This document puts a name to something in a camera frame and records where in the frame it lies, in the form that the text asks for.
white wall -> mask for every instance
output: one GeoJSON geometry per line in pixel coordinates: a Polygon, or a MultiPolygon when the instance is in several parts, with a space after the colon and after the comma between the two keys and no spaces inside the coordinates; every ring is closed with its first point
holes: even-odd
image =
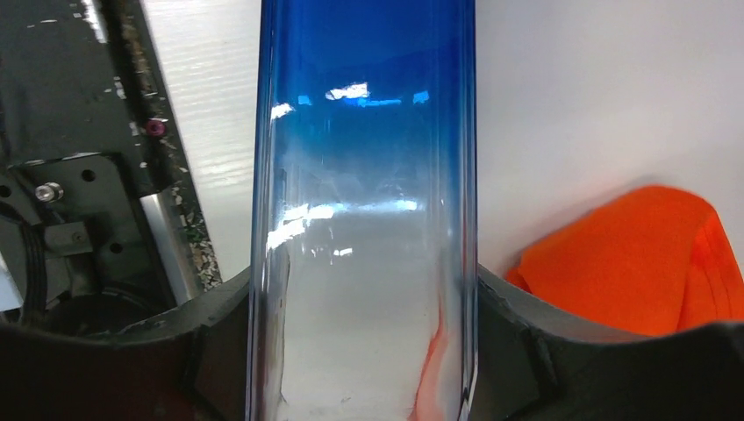
{"type": "Polygon", "coordinates": [[[477,25],[483,264],[649,182],[744,259],[744,2],[481,0],[477,25]]]}
{"type": "MultiPolygon", "coordinates": [[[[144,0],[225,278],[248,262],[258,0],[144,0]]],[[[715,205],[744,259],[744,1],[480,0],[481,262],[631,186],[715,205]]]]}

glass tube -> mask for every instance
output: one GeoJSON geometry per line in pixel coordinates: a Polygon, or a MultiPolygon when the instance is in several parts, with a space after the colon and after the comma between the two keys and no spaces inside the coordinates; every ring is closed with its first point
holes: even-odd
{"type": "Polygon", "coordinates": [[[247,419],[466,419],[474,0],[264,0],[247,419]]]}

orange fabric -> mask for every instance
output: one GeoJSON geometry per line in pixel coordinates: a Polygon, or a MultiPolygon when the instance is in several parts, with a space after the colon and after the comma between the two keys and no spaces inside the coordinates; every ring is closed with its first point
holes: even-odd
{"type": "Polygon", "coordinates": [[[744,282],[716,211],[637,189],[533,245],[507,281],[583,318],[644,335],[744,320],[744,282]]]}

